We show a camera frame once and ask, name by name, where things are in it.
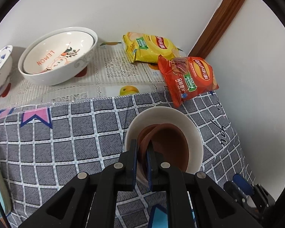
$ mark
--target silver rivet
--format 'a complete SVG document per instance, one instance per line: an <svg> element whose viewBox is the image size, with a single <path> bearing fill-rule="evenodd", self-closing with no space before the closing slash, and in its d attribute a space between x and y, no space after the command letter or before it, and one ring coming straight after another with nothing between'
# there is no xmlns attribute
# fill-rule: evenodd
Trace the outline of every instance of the silver rivet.
<svg viewBox="0 0 285 228"><path fill-rule="evenodd" d="M123 167L123 164L120 163L120 162L117 162L117 163L114 164L114 168L115 169L121 169L122 167Z"/></svg>
<svg viewBox="0 0 285 228"><path fill-rule="evenodd" d="M78 177L79 179L85 179L85 178L87 177L87 173L85 173L85 172L79 172L79 173L77 174L77 177Z"/></svg>
<svg viewBox="0 0 285 228"><path fill-rule="evenodd" d="M196 176L197 176L198 178L203 179L203 178L206 178L206 173L204 173L204 172L202 172L202 171L199 171L198 173L196 173Z"/></svg>
<svg viewBox="0 0 285 228"><path fill-rule="evenodd" d="M169 168L170 167L170 164L168 163L168 162L163 162L163 163L161 163L160 164L160 166L162 167L162 168Z"/></svg>

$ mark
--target floral patterned bowl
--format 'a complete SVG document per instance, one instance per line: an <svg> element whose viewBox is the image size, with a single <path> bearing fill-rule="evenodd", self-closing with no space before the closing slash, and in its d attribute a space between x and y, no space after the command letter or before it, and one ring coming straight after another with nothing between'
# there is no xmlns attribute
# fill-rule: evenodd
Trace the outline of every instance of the floral patterned bowl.
<svg viewBox="0 0 285 228"><path fill-rule="evenodd" d="M97 34L84 27L68 27L48 33L21 55L18 70L28 81L52 86L74 77L90 63Z"/></svg>
<svg viewBox="0 0 285 228"><path fill-rule="evenodd" d="M11 58L12 50L13 46L11 45L5 46L0 50L0 95L9 84L9 75L13 64L13 60Z"/></svg>

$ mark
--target wall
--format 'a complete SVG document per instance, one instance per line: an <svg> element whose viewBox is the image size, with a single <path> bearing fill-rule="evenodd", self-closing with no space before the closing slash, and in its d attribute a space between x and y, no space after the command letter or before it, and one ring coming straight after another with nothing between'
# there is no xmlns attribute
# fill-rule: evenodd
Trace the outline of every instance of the wall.
<svg viewBox="0 0 285 228"><path fill-rule="evenodd" d="M285 28L262 0L246 0L206 59L256 179L285 186Z"/></svg>
<svg viewBox="0 0 285 228"><path fill-rule="evenodd" d="M128 31L167 37L187 54L221 0L20 0L0 24L0 48L27 47L69 26L88 27L101 40L120 41Z"/></svg>

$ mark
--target brown bowl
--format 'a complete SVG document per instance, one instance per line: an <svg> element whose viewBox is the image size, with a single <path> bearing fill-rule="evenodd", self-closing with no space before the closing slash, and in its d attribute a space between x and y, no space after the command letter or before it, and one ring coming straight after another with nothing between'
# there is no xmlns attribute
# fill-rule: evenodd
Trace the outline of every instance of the brown bowl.
<svg viewBox="0 0 285 228"><path fill-rule="evenodd" d="M186 171L189 162L189 148L183 132L170 123L153 124L145 127L137 138L137 160L147 175L146 151L152 141L154 151L163 154L166 162Z"/></svg>

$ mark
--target wooden trim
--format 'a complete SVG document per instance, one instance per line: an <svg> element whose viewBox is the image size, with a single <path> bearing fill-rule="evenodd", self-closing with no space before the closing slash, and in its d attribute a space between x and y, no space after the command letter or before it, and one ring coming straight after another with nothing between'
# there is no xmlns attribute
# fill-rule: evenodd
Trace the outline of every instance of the wooden trim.
<svg viewBox="0 0 285 228"><path fill-rule="evenodd" d="M219 41L245 0L223 0L189 56L206 58Z"/></svg>

